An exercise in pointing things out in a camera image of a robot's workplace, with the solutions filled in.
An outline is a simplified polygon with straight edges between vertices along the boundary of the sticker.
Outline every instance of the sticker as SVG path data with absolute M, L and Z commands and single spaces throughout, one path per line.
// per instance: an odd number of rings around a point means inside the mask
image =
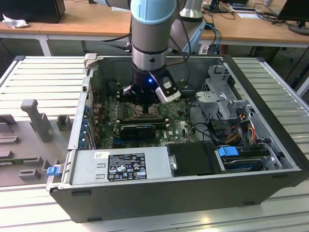
M 107 179 L 109 181 L 147 179 L 145 154 L 108 154 Z
M 109 151 L 95 152 L 95 159 L 107 159 L 110 155 Z

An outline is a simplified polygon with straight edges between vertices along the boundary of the warning label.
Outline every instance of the warning label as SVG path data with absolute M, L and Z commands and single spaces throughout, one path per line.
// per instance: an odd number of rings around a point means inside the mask
M 109 181 L 147 179 L 145 154 L 108 156 Z

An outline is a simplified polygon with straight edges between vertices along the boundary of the wooden desk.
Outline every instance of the wooden desk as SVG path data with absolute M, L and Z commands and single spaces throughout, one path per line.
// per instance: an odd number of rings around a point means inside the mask
M 0 23 L 0 33 L 24 33 L 24 34 L 39 34 L 44 23 L 29 23 L 29 27 L 25 28 L 9 28 L 4 23 Z
M 66 12 L 58 24 L 45 23 L 41 34 L 119 37 L 129 33 L 131 12 L 112 11 L 110 7 L 87 1 L 65 1 Z
M 282 8 L 285 0 L 274 0 L 271 8 Z M 224 14 L 225 17 L 233 18 L 231 14 Z M 261 45 L 261 46 L 286 46 L 289 44 L 295 47 L 307 47 L 309 36 L 296 34 L 288 29 L 286 24 L 273 25 L 262 19 L 241 18 L 237 13 L 235 20 L 223 18 L 220 14 L 215 14 L 214 23 L 216 29 L 221 32 L 221 44 L 233 45 Z M 211 22 L 211 17 L 206 15 L 206 19 Z M 203 32 L 202 40 L 213 40 L 213 31 Z
M 274 0 L 273 8 L 280 8 L 285 0 Z M 66 12 L 60 23 L 30 23 L 30 27 L 10 29 L 0 24 L 0 37 L 39 40 L 45 56 L 51 56 L 48 40 L 100 41 L 125 35 L 129 32 L 130 12 L 115 12 L 111 8 L 88 4 L 88 1 L 65 0 Z M 241 18 L 228 20 L 220 14 L 214 16 L 216 28 L 221 32 L 221 44 L 307 47 L 309 36 L 290 31 L 287 25 L 280 27 L 262 19 Z M 213 40 L 213 31 L 206 30 L 201 37 L 203 46 Z

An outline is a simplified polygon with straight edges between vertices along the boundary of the metal bracket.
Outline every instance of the metal bracket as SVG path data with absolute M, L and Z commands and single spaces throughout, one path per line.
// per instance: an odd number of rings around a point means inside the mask
M 84 58 L 85 69 L 91 69 L 97 65 L 98 57 L 96 53 L 88 53 Z

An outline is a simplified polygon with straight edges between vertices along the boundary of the computer monitor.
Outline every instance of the computer monitor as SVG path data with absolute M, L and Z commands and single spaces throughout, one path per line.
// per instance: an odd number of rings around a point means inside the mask
M 290 25 L 289 29 L 295 33 L 309 35 L 309 0 L 287 0 L 280 14 L 280 20 L 297 21 L 298 25 Z
M 221 0 L 211 0 L 209 6 L 206 6 L 205 9 L 213 13 L 229 13 L 225 7 L 220 6 L 220 1 Z
M 230 4 L 246 5 L 249 0 L 222 0 L 222 2 Z

